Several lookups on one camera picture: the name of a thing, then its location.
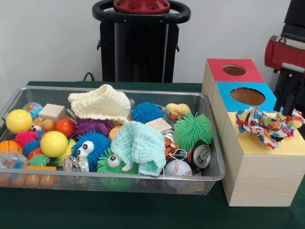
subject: yellow box top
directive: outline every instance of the yellow box top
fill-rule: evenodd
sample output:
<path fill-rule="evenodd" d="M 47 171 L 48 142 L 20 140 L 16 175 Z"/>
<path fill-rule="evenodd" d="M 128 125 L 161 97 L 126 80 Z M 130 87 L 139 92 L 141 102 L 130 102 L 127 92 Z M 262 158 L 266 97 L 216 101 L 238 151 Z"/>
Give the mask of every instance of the yellow box top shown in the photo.
<path fill-rule="evenodd" d="M 266 113 L 270 117 L 274 117 L 276 113 Z M 266 154 L 266 155 L 305 155 L 305 140 L 302 138 L 298 130 L 295 136 L 285 138 L 280 142 L 279 149 L 272 149 L 266 146 L 256 136 L 250 133 L 240 133 L 236 124 L 235 112 L 228 112 L 228 116 L 232 122 L 235 134 L 239 140 L 239 144 L 244 154 Z"/>

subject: teddy bear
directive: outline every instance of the teddy bear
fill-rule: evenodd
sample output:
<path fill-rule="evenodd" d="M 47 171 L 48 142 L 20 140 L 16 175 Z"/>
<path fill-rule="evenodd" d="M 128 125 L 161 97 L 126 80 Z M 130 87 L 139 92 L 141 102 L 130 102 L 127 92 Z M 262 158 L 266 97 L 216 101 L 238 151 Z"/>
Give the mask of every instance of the teddy bear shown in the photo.
<path fill-rule="evenodd" d="M 50 119 L 42 120 L 42 118 L 36 118 L 33 121 L 31 131 L 43 130 L 52 131 L 55 129 L 55 122 Z"/>

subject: wire mesh basket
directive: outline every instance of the wire mesh basket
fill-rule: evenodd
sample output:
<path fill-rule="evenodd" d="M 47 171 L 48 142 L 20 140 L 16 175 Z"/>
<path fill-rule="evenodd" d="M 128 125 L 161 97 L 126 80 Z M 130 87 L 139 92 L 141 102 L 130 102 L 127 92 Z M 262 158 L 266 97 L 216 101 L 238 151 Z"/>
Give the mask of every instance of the wire mesh basket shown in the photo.
<path fill-rule="evenodd" d="M 5 126 L 5 118 L 14 109 L 22 109 L 26 103 L 38 102 L 45 106 L 49 104 L 63 105 L 70 108 L 68 96 L 70 93 L 86 92 L 94 89 L 89 88 L 64 88 L 64 87 L 41 87 L 27 86 L 20 88 L 11 97 L 0 112 L 0 141 L 12 140 L 15 134 Z M 178 92 L 155 92 L 155 91 L 132 91 L 120 90 L 128 98 L 135 101 L 135 105 L 143 102 L 155 103 L 165 107 L 168 103 L 188 104 L 192 113 L 205 114 L 212 121 L 214 141 L 211 145 L 211 160 L 202 176 L 163 176 L 150 177 L 139 174 L 109 174 L 109 173 L 86 173 L 66 172 L 62 168 L 57 171 L 31 170 L 31 169 L 0 169 L 0 187 L 23 187 L 23 188 L 46 188 L 61 190 L 84 190 L 84 191 L 120 191 L 162 194 L 194 194 L 207 195 L 217 180 L 224 177 L 224 161 L 217 137 L 214 118 L 211 111 L 209 99 L 200 93 L 178 93 Z M 26 178 L 36 175 L 40 181 L 51 178 L 54 185 L 51 187 L 37 183 L 34 187 L 27 184 Z M 20 182 L 10 182 L 12 177 L 20 177 Z M 112 189 L 105 185 L 111 182 L 128 182 L 126 189 Z M 176 184 L 180 189 L 172 188 Z"/>

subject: crocheted cloth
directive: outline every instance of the crocheted cloth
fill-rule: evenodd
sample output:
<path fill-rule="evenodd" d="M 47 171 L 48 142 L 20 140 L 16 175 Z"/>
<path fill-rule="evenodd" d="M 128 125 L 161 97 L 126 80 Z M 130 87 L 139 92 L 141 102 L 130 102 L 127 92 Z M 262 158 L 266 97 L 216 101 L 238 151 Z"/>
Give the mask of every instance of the crocheted cloth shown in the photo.
<path fill-rule="evenodd" d="M 87 93 L 72 93 L 68 100 L 72 111 L 79 118 L 108 119 L 122 125 L 128 122 L 131 109 L 129 99 L 108 84 Z"/>
<path fill-rule="evenodd" d="M 166 164 L 164 137 L 142 123 L 126 123 L 111 143 L 111 150 L 130 167 L 139 164 L 139 173 L 158 176 Z"/>

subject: stacked boxes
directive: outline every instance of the stacked boxes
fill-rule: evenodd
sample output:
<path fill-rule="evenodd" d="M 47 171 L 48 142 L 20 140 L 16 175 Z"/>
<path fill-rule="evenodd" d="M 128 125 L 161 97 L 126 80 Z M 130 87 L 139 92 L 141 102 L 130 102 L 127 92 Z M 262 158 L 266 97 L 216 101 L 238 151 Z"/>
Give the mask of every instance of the stacked boxes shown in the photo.
<path fill-rule="evenodd" d="M 222 145 L 230 206 L 290 206 L 305 173 L 305 141 L 298 131 L 271 149 L 239 133 L 235 113 L 258 106 L 275 116 L 276 98 L 251 60 L 208 59 L 202 93 L 210 99 Z"/>

